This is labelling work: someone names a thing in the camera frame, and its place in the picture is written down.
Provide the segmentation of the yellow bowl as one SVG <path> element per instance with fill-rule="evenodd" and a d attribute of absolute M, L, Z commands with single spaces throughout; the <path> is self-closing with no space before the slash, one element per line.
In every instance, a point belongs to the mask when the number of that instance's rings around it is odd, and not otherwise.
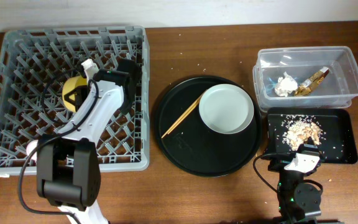
<path fill-rule="evenodd" d="M 62 97 L 65 93 L 72 91 L 74 88 L 76 88 L 78 86 L 86 86 L 88 89 L 87 80 L 85 78 L 83 78 L 82 76 L 69 78 L 63 86 Z M 63 104 L 66 109 L 68 109 L 69 111 L 71 111 L 73 113 L 76 113 L 79 110 L 79 108 L 75 108 L 73 105 L 70 105 L 64 99 L 63 99 Z"/>

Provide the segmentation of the food scraps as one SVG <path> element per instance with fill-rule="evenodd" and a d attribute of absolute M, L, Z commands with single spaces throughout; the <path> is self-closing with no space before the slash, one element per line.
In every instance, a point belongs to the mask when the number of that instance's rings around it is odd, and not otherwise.
<path fill-rule="evenodd" d="M 297 151 L 301 144 L 307 143 L 311 139 L 312 144 L 321 145 L 321 140 L 325 140 L 326 132 L 314 115 L 290 114 L 283 115 L 284 121 L 281 127 L 284 133 L 281 135 L 282 143 L 290 147 L 291 151 Z"/>

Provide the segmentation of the white round plate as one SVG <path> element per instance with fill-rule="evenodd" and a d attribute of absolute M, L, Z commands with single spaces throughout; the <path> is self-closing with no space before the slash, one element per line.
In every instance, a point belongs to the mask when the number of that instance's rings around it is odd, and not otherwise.
<path fill-rule="evenodd" d="M 220 134 L 236 134 L 254 118 L 254 104 L 249 94 L 232 84 L 218 84 L 201 96 L 199 114 L 204 124 Z"/>

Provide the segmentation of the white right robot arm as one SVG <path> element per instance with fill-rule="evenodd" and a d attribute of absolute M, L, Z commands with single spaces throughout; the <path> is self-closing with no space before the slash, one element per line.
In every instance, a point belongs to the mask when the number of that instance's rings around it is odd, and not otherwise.
<path fill-rule="evenodd" d="M 321 215 L 323 186 L 307 177 L 321 165 L 317 145 L 311 138 L 295 152 L 271 157 L 268 170 L 279 173 L 276 188 L 280 217 L 277 223 L 316 223 Z"/>

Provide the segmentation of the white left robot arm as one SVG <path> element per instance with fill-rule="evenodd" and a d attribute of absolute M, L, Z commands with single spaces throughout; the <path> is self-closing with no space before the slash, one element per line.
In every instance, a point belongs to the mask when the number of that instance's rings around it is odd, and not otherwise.
<path fill-rule="evenodd" d="M 40 197 L 72 223 L 107 223 L 96 200 L 101 185 L 96 146 L 114 113 L 131 110 L 141 69 L 128 59 L 115 70 L 99 68 L 91 59 L 81 66 L 62 91 L 73 117 L 56 135 L 44 134 L 27 149 L 36 153 Z"/>

